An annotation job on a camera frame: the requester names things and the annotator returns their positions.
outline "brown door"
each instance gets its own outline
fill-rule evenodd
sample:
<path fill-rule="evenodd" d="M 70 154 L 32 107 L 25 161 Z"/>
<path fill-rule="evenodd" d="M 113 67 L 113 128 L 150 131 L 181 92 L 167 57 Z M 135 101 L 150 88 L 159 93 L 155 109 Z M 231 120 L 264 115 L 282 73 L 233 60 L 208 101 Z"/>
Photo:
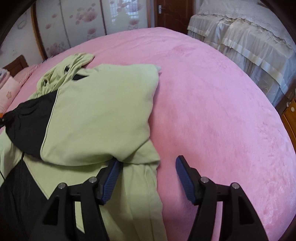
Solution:
<path fill-rule="evenodd" d="M 156 27 L 187 34 L 187 26 L 193 15 L 193 0 L 154 0 L 154 9 Z"/>

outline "wooden cabinet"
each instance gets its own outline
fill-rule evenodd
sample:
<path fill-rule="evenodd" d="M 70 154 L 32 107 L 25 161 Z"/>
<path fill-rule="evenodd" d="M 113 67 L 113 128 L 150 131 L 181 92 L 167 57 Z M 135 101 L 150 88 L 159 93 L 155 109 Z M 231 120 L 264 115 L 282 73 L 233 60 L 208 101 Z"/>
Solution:
<path fill-rule="evenodd" d="M 292 141 L 293 147 L 296 150 L 296 102 L 292 100 L 289 107 L 281 115 L 281 120 L 288 132 Z"/>

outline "pink bedspread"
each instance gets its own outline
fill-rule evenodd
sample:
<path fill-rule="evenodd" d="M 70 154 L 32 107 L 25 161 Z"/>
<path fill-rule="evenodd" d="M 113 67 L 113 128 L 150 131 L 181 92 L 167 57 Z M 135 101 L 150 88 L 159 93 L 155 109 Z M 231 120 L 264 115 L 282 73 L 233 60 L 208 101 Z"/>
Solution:
<path fill-rule="evenodd" d="M 149 122 L 161 156 L 157 190 L 169 241 L 186 241 L 196 214 L 177 177 L 178 155 L 216 183 L 238 182 L 269 240 L 281 237 L 296 213 L 296 156 L 278 113 L 239 67 L 214 48 L 168 29 L 121 32 L 41 64 L 9 110 L 35 91 L 47 70 L 79 52 L 95 54 L 88 68 L 101 63 L 162 68 Z M 219 237 L 221 205 L 216 220 L 214 241 Z"/>

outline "silver bolt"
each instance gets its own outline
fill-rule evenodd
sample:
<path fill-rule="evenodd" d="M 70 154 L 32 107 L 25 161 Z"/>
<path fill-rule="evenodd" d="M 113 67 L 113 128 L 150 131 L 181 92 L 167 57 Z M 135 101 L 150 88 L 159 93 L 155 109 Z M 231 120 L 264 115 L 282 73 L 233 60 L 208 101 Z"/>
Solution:
<path fill-rule="evenodd" d="M 96 177 L 91 177 L 90 179 L 89 179 L 89 182 L 90 183 L 95 183 L 97 181 L 97 178 Z"/>
<path fill-rule="evenodd" d="M 232 183 L 231 186 L 232 186 L 234 189 L 239 189 L 239 188 L 240 188 L 240 186 L 239 186 L 238 183 Z"/>
<path fill-rule="evenodd" d="M 207 177 L 201 177 L 200 179 L 203 183 L 209 182 L 209 179 Z"/>
<path fill-rule="evenodd" d="M 63 189 L 65 186 L 66 186 L 65 183 L 60 183 L 60 184 L 58 185 L 58 188 L 59 188 L 59 189 Z"/>

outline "folded pink bedding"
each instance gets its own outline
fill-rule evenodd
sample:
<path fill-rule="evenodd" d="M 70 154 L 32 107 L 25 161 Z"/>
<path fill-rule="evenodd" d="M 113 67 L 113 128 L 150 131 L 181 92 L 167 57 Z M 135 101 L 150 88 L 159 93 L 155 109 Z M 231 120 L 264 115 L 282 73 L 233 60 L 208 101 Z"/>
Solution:
<path fill-rule="evenodd" d="M 278 113 L 238 66 L 212 47 L 168 29 L 120 32 L 41 64 L 9 110 L 36 90 L 47 70 L 79 52 L 95 54 L 88 68 L 101 63 L 162 68 L 149 123 L 161 157 L 157 190 L 169 241 L 187 240 L 197 209 L 187 201 L 178 180 L 178 155 L 216 183 L 238 182 L 269 240 L 281 237 L 296 213 L 295 152 Z M 213 241 L 219 239 L 221 205 L 216 216 Z"/>

